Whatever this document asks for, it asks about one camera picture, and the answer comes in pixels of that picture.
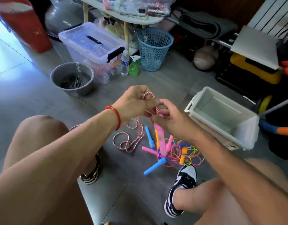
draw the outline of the wooden table leg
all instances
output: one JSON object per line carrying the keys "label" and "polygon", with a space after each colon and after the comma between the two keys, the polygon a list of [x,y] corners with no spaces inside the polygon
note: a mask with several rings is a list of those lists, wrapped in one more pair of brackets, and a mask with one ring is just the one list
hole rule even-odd
{"label": "wooden table leg", "polygon": [[85,2],[82,3],[84,8],[84,23],[89,22],[89,5]]}
{"label": "wooden table leg", "polygon": [[124,39],[127,43],[127,51],[129,55],[129,23],[124,21]]}

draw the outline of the red container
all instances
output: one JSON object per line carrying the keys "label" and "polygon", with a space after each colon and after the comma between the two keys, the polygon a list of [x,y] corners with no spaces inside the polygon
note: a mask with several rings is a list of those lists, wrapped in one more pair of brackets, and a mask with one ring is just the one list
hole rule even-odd
{"label": "red container", "polygon": [[27,0],[0,0],[0,17],[38,53],[52,48],[32,4]]}

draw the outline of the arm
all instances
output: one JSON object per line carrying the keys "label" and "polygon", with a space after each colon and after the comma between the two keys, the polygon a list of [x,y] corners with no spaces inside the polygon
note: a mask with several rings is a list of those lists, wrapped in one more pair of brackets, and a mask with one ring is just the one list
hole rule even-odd
{"label": "arm", "polygon": [[164,119],[154,115],[152,120],[199,148],[253,224],[288,224],[288,194],[284,190],[232,155],[170,101],[161,100],[161,104],[167,107],[160,110]]}
{"label": "arm", "polygon": [[[113,107],[122,125],[157,105],[140,100],[146,86],[129,88]],[[51,144],[35,151],[0,175],[0,224],[39,224],[118,125],[107,109]]]}

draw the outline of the hand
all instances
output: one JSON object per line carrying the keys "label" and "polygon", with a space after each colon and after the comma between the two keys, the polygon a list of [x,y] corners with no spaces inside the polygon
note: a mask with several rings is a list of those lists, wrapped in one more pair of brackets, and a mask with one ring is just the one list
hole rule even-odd
{"label": "hand", "polygon": [[141,99],[142,95],[148,91],[150,90],[146,85],[131,86],[112,105],[120,115],[121,126],[127,124],[131,118],[146,114],[146,110],[155,113],[153,110],[159,100],[153,99],[151,95],[147,95],[145,100]]}
{"label": "hand", "polygon": [[161,99],[160,105],[165,105],[165,109],[160,109],[159,113],[164,116],[152,115],[151,121],[157,123],[162,128],[177,139],[191,142],[197,130],[203,131],[188,115],[180,111],[171,101]]}

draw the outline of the white plastic crate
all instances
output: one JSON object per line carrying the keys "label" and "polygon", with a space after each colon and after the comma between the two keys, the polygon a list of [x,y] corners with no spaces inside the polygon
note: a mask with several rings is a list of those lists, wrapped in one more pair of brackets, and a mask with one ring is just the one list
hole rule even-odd
{"label": "white plastic crate", "polygon": [[124,40],[91,22],[59,33],[74,61],[94,70],[94,76],[106,84],[121,71],[121,54],[127,49]]}
{"label": "white plastic crate", "polygon": [[249,150],[257,141],[258,115],[210,87],[198,92],[184,111],[230,150]]}

